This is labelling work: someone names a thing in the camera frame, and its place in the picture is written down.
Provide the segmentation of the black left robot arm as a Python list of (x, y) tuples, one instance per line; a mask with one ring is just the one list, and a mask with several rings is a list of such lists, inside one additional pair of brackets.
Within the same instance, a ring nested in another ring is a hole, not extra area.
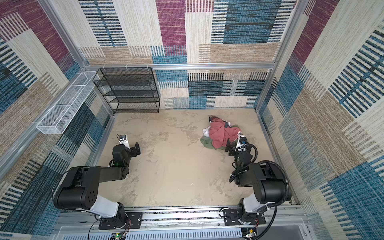
[(133, 147), (120, 144), (113, 147), (113, 159), (107, 167), (70, 168), (54, 195), (55, 207), (94, 214), (100, 221), (99, 230), (139, 229), (143, 213), (127, 213), (122, 203), (101, 196), (99, 185), (124, 180), (129, 174), (131, 159), (140, 154), (139, 143)]

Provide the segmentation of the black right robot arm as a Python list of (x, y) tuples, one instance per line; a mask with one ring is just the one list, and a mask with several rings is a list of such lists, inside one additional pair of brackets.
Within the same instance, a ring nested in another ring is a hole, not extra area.
[(238, 187), (252, 188), (253, 193), (242, 198), (236, 210), (224, 210), (229, 225), (265, 224), (264, 213), (292, 198), (287, 173), (273, 161), (256, 162), (258, 150), (245, 137), (237, 143), (227, 143), (225, 151), (234, 157), (234, 171), (229, 182)]

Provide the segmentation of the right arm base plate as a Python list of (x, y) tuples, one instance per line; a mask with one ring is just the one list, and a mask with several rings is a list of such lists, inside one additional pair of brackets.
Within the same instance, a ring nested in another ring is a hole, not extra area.
[(241, 213), (237, 209), (222, 208), (219, 215), (224, 219), (225, 226), (265, 225), (266, 219), (262, 214)]

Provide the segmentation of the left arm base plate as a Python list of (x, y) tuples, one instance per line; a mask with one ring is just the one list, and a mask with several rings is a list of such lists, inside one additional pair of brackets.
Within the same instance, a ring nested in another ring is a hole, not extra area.
[(139, 229), (142, 224), (142, 212), (125, 212), (113, 218), (101, 218), (99, 230)]

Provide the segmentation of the green cloth with grey trim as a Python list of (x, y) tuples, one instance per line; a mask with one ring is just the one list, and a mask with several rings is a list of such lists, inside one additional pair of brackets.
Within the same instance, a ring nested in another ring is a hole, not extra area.
[(204, 135), (200, 138), (201, 143), (205, 148), (215, 149), (212, 145), (212, 140), (209, 137), (205, 137)]

